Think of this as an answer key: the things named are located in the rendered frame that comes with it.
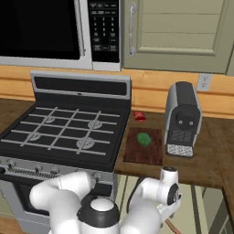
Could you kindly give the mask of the green broccoli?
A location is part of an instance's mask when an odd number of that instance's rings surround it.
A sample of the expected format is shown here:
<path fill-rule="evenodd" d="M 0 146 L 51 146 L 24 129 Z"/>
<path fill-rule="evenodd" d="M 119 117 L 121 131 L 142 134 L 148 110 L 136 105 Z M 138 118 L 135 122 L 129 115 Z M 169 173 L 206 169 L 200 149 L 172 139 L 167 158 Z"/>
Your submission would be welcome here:
<path fill-rule="evenodd" d="M 149 136 L 148 133 L 141 132 L 137 134 L 137 142 L 141 146 L 149 146 L 152 143 L 152 138 Z"/>

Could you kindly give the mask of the dark brown cutting board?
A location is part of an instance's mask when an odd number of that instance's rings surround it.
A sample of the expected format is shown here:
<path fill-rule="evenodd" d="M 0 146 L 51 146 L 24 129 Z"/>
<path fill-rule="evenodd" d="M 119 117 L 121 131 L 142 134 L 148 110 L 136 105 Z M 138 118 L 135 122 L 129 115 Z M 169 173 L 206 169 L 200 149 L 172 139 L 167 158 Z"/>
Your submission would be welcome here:
<path fill-rule="evenodd" d="M 141 146 L 137 142 L 137 134 L 145 132 L 152 138 L 149 146 Z M 123 161 L 128 163 L 162 165 L 163 146 L 162 130 L 152 128 L 131 127 L 128 132 Z"/>

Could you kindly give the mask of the red peeler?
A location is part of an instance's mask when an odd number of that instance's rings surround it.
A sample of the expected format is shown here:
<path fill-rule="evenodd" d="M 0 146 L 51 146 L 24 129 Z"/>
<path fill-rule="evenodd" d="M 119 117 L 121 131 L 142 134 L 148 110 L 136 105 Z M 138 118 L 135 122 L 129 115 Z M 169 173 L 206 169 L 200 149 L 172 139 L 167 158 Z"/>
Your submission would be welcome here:
<path fill-rule="evenodd" d="M 134 112 L 133 117 L 137 122 L 144 122 L 146 120 L 144 113 L 140 111 Z"/>

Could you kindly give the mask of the silver black gas stove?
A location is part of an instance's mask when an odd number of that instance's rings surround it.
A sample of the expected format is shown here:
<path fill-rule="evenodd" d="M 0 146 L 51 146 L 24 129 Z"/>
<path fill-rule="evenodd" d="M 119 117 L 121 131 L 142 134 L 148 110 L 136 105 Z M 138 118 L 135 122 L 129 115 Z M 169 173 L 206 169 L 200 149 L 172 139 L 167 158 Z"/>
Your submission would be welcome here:
<path fill-rule="evenodd" d="M 131 111 L 132 81 L 123 75 L 34 70 L 31 82 L 35 103 L 0 133 L 0 190 L 23 231 L 48 234 L 47 211 L 29 201 L 32 186 L 84 171 L 95 195 L 115 199 L 114 167 Z M 16 166 L 9 169 L 9 161 Z M 43 167 L 40 173 L 36 165 Z M 50 173 L 53 166 L 57 175 Z"/>

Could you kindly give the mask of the sage green base cupboard door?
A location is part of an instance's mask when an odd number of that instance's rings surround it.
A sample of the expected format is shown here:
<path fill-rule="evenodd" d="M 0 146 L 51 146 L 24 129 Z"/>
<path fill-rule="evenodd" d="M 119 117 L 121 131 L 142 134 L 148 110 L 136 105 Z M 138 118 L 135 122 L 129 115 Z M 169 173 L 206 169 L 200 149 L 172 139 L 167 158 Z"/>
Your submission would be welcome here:
<path fill-rule="evenodd" d="M 123 219 L 126 215 L 127 201 L 136 181 L 136 176 L 118 175 L 118 191 L 115 203 L 120 209 L 120 219 Z M 180 184 L 179 192 L 182 194 L 181 206 L 170 218 L 170 221 L 182 234 L 197 234 L 190 186 Z"/>
<path fill-rule="evenodd" d="M 221 189 L 192 185 L 191 196 L 197 234 L 234 234 Z"/>

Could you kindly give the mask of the silver black microwave oven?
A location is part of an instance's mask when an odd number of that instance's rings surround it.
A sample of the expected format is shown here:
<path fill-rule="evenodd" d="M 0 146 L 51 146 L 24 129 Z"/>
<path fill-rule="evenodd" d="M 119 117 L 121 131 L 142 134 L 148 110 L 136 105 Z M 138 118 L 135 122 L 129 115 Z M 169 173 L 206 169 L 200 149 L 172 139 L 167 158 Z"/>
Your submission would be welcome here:
<path fill-rule="evenodd" d="M 0 0 L 0 65 L 119 71 L 121 0 Z"/>

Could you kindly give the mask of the narrow sage green cupboard door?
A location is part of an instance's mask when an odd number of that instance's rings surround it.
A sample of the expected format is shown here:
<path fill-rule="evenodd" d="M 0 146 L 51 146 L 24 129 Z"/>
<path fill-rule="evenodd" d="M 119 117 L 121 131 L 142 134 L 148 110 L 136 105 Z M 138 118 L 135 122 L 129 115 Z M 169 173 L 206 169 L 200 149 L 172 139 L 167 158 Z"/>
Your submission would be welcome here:
<path fill-rule="evenodd" d="M 226 75 L 230 77 L 234 77 L 234 50 L 232 51 L 232 55 L 230 58 L 229 67 L 228 67 Z"/>

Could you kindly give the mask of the white wall socket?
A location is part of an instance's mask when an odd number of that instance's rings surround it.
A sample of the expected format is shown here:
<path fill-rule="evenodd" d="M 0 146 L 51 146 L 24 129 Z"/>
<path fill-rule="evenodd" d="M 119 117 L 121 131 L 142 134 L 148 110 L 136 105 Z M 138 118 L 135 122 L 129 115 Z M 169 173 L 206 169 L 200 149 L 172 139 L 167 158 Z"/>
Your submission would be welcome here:
<path fill-rule="evenodd" d="M 197 91 L 209 91 L 212 75 L 200 73 L 197 81 Z"/>

